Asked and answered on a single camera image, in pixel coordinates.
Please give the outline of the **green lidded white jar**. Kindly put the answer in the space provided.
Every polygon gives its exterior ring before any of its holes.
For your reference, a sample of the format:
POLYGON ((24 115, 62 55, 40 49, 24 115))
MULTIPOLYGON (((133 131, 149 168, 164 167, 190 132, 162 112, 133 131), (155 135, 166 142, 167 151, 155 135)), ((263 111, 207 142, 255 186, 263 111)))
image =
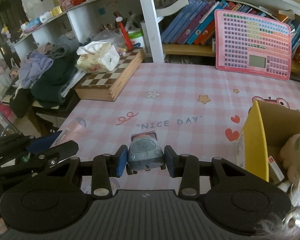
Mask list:
POLYGON ((128 35, 134 48, 145 47, 143 32, 140 28, 130 29, 128 35))

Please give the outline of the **red pen with white cap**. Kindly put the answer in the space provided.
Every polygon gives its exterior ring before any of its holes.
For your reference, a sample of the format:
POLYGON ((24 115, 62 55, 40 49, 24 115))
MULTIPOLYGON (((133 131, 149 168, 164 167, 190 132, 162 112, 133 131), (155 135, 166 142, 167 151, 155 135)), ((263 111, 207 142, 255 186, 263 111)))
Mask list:
POLYGON ((128 32, 126 31, 125 26, 123 25, 123 18, 119 15, 118 12, 115 12, 114 15, 116 17, 115 21, 118 24, 118 26, 119 26, 119 28, 121 30, 121 33, 122 33, 122 35, 123 35, 123 37, 125 39, 125 43, 126 43, 127 48, 129 50, 132 50, 133 49, 133 45, 132 45, 132 42, 131 42, 131 40, 129 38, 128 32))

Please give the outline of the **wooden chess board box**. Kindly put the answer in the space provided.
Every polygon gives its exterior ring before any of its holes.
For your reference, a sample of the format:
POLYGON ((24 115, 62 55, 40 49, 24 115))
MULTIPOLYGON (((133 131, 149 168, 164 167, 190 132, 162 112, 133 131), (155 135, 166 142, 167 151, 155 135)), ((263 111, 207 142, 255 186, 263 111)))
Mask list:
POLYGON ((115 101, 145 59, 142 48, 127 52, 111 72, 86 74, 75 86, 82 100, 115 101))

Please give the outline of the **floral tissue pack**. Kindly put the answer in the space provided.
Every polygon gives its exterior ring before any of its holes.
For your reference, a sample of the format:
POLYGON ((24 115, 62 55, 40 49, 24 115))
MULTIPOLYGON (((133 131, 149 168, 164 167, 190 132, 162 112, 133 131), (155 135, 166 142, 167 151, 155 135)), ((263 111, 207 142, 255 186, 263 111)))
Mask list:
POLYGON ((115 46, 108 42, 90 42, 79 47, 76 53, 77 68, 90 74, 111 72, 120 60, 115 46))

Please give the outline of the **white bookshelf unit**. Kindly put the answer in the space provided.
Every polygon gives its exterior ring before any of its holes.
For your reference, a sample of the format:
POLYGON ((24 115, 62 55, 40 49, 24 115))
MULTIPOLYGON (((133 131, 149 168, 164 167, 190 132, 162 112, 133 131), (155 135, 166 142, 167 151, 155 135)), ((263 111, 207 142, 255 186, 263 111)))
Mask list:
MULTIPOLYGON (((61 12, 48 19, 44 24, 31 33, 35 44, 42 45, 46 42, 53 43, 57 39, 56 25, 53 23, 59 17, 66 15, 75 37, 84 42, 89 35, 97 32, 97 25, 105 23, 105 20, 99 15, 98 10, 105 6, 105 2, 110 2, 106 7, 106 16, 112 18, 110 11, 136 11, 143 14, 145 20, 145 32, 149 40, 148 52, 151 53, 154 62, 162 63, 164 61, 164 49, 162 46, 159 22, 163 20, 158 16, 155 7, 155 0, 87 0, 86 2, 71 7, 69 10, 61 12)), ((172 0, 159 0, 166 5, 172 0)), ((264 7, 271 11, 292 10, 297 18, 300 18, 300 0, 231 0, 248 3, 257 7, 264 7)))

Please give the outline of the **yellow cardboard box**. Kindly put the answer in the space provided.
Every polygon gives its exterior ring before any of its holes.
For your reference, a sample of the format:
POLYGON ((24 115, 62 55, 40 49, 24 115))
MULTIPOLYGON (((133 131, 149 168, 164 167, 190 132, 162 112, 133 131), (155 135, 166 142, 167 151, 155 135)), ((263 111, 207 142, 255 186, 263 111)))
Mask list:
POLYGON ((236 164, 269 181, 268 157, 300 133, 300 110, 256 100, 236 141, 236 164))

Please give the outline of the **grey toy car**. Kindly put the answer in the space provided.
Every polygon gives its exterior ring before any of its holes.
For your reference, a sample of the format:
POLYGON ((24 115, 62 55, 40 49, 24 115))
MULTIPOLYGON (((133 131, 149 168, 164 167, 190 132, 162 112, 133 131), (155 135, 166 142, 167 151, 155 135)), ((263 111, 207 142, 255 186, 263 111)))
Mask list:
POLYGON ((166 169, 165 155, 159 145, 156 132, 149 131, 132 135, 128 148, 127 174, 133 175, 138 171, 150 171, 154 168, 166 169))

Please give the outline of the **pink plush pig toy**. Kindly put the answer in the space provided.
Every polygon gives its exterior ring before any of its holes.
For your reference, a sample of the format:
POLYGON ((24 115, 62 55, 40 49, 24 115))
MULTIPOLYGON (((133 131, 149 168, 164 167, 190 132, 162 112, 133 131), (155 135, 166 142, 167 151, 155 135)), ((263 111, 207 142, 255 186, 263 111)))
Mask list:
POLYGON ((300 181, 300 134, 295 134, 287 140, 279 156, 283 168, 287 171, 288 180, 298 185, 300 181))

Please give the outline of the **pink checkered table mat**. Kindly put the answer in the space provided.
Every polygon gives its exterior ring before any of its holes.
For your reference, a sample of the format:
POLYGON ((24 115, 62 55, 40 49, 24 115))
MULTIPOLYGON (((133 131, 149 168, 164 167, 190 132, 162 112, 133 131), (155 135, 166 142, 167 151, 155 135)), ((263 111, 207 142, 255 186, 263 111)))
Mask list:
POLYGON ((78 157, 92 160, 155 131, 161 146, 210 161, 237 162, 236 141, 256 100, 300 110, 300 83, 215 67, 143 63, 114 102, 81 100, 61 128, 81 117, 78 157))

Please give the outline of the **pink tube with barcode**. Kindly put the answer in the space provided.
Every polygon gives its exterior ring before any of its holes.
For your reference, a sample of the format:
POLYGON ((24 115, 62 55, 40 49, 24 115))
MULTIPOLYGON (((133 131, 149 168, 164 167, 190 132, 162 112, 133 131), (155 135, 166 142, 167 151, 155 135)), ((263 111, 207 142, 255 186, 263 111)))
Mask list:
POLYGON ((77 142, 78 139, 81 139, 81 137, 83 137, 86 131, 87 131, 87 122, 83 118, 78 117, 72 120, 66 126, 66 128, 62 130, 61 134, 52 143, 51 148, 61 145, 68 141, 77 142))

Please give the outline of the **pink keyboard learning toy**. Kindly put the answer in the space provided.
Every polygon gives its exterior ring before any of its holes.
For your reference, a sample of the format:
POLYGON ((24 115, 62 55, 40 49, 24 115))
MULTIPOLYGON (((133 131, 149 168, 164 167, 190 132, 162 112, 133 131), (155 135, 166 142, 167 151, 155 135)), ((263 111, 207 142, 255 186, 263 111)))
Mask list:
POLYGON ((239 11, 215 11, 216 68, 288 81, 292 65, 290 26, 239 11))

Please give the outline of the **pile of clothes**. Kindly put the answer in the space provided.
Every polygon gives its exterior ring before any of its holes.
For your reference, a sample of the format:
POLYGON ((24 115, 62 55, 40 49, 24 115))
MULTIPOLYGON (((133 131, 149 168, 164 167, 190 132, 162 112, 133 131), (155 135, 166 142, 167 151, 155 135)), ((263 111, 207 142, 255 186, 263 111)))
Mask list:
POLYGON ((55 44, 46 43, 24 57, 18 72, 20 83, 9 101, 18 118, 23 118, 35 101, 43 108, 66 102, 70 84, 80 73, 76 67, 80 45, 77 39, 62 35, 55 44))

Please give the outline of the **row of blue books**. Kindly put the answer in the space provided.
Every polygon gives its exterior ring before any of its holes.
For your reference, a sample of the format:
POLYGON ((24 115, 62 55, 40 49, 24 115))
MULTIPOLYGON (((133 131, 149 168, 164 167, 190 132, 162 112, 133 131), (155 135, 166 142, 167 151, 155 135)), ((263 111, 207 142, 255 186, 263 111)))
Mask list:
POLYGON ((189 0, 161 33, 164 44, 199 45, 215 30, 215 11, 238 10, 242 5, 226 0, 189 0))

